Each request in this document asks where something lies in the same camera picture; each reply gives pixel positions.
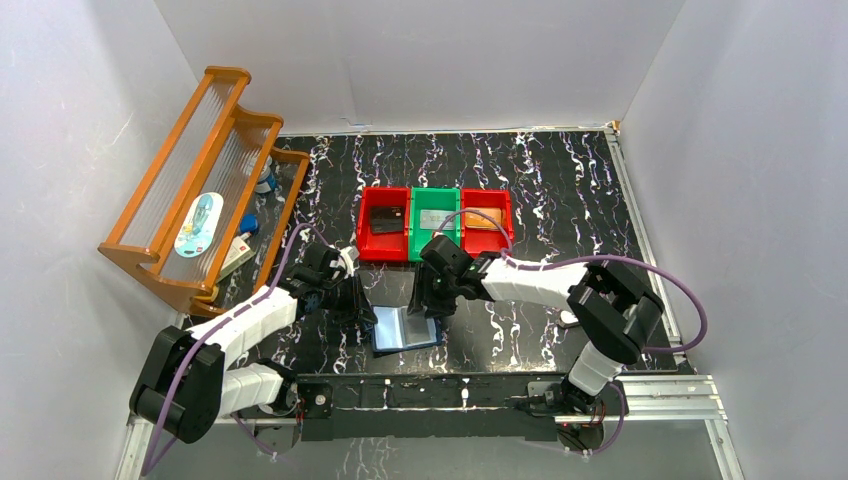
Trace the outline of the red plastic bin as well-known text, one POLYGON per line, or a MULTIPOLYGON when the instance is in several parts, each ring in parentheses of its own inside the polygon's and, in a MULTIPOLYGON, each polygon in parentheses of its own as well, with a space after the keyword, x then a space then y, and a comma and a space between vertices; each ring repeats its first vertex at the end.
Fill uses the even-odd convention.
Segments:
POLYGON ((408 187, 366 187, 356 227, 359 258, 366 262, 408 260, 408 187))
POLYGON ((461 246, 472 257, 483 252, 498 252, 514 240, 512 199, 508 190, 461 190, 461 246))

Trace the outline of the right red plastic bin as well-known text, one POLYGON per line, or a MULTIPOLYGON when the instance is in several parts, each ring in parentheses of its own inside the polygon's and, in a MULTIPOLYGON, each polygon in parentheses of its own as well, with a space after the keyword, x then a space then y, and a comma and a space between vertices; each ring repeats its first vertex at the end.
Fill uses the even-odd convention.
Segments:
POLYGON ((472 257, 483 252, 498 252, 514 240, 512 199, 508 190, 461 190, 461 246, 472 257))

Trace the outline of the white blue bottle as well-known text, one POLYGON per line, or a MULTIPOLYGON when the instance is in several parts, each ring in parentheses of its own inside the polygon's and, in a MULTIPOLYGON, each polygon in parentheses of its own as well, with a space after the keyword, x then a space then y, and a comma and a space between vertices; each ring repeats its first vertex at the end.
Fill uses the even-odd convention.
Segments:
POLYGON ((273 159, 268 156, 254 187, 254 192, 259 195, 272 193, 277 188, 277 181, 273 173, 273 159))

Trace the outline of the blue capped tube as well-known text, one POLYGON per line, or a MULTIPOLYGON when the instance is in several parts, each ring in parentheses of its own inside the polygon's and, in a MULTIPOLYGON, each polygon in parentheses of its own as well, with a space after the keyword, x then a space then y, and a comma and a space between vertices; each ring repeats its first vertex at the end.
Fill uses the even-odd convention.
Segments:
POLYGON ((242 217, 239 228, 238 228, 238 236, 246 241, 251 236, 255 235, 259 230, 259 221, 256 215, 254 214, 246 214, 242 217))

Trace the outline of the grey silver card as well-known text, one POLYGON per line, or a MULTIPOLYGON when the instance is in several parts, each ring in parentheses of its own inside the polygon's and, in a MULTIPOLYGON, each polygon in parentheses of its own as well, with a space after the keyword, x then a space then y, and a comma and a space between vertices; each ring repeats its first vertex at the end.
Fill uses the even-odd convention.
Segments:
POLYGON ((419 227, 424 230, 455 228, 455 218, 449 210, 422 209, 418 214, 419 227))

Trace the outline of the black card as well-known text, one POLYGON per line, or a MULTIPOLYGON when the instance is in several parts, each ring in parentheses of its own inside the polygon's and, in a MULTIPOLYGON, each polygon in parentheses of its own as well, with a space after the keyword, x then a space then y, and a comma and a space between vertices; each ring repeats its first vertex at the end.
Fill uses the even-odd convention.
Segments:
POLYGON ((402 233, 406 227, 402 206, 375 206, 368 211, 370 231, 375 235, 402 233))

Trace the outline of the orange card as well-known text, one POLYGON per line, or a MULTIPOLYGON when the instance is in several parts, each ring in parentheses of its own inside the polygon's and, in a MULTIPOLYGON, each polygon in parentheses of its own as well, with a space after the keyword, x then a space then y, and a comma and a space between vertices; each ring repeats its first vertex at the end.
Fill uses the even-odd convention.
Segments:
POLYGON ((472 207, 463 214, 468 229, 496 231, 502 226, 504 211, 494 207, 472 207))

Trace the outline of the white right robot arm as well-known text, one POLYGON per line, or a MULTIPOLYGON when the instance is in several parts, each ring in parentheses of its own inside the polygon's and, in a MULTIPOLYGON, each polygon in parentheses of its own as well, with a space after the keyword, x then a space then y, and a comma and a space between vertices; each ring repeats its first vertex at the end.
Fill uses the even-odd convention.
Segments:
POLYGON ((555 266, 494 251, 472 256, 438 235, 420 258, 410 314, 449 317, 460 297, 571 313, 588 338, 563 381, 564 403, 577 414, 590 413, 624 366, 640 359, 665 310, 651 287, 627 268, 625 257, 598 255, 555 266))

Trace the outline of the blue leather card holder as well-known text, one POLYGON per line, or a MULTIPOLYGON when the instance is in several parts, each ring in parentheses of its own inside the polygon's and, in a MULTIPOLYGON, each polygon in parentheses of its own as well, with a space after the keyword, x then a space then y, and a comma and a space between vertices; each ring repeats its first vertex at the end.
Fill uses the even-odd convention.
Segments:
POLYGON ((373 310, 377 322, 371 329, 371 340, 376 358, 443 343, 441 326, 434 318, 408 314, 405 307, 375 306, 373 310))

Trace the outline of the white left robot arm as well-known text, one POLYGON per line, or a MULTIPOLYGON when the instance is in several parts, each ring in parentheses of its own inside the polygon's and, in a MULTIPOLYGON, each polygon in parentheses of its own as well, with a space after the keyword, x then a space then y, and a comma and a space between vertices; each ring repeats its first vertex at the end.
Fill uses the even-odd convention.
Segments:
POLYGON ((130 396, 133 414, 194 443, 219 418, 257 407, 275 416, 297 409, 297 375, 271 359, 236 367, 266 337, 323 310, 342 322, 375 323, 356 272, 358 250, 312 244, 270 286, 187 330, 158 333, 130 396))

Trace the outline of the white red box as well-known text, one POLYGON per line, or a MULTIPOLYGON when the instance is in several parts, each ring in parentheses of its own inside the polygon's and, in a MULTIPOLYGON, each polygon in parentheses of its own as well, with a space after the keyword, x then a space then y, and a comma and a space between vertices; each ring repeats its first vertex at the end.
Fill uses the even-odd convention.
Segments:
POLYGON ((217 280, 221 281, 236 269, 243 266, 246 262, 255 256, 255 251, 249 246, 246 240, 241 237, 235 237, 228 249, 224 261, 219 270, 217 280))

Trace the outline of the green plastic bin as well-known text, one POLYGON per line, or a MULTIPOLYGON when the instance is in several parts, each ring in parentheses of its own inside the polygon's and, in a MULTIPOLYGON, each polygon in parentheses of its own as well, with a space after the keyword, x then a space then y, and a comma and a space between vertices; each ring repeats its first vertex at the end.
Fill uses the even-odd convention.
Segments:
POLYGON ((439 231, 457 245, 461 240, 458 218, 453 217, 444 227, 447 217, 458 211, 461 194, 457 188, 414 187, 411 189, 409 206, 408 260, 420 262, 421 249, 439 231))

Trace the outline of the orange wooden rack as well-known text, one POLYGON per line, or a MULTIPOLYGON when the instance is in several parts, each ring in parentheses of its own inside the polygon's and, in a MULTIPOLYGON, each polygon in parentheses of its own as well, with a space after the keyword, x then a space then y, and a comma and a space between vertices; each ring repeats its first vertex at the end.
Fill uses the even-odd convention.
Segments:
POLYGON ((282 211, 271 221, 273 233, 256 287, 271 274, 310 157, 282 150, 275 141, 284 120, 240 106, 249 72, 209 66, 175 125, 152 160, 99 252, 174 310, 214 317, 222 308, 212 297, 225 255, 267 160, 291 165, 294 176, 282 211), (193 201, 202 194, 223 198, 210 246, 193 258, 174 244, 193 201))

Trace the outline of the left red plastic bin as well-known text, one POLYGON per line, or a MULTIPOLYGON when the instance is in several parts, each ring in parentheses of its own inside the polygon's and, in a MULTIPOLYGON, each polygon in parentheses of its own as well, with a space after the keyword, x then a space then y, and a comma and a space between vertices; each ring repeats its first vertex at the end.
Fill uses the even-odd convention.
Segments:
POLYGON ((408 260, 408 187, 366 187, 356 227, 359 258, 366 262, 408 260))

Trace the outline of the small white pink object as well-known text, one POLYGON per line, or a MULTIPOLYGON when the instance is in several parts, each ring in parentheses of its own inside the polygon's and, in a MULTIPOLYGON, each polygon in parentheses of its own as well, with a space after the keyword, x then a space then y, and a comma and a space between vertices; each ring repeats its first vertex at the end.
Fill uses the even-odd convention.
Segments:
POLYGON ((579 321, 574 316, 574 314, 570 311, 562 310, 559 313, 559 319, 557 320, 557 325, 560 328, 573 328, 579 324, 579 321))

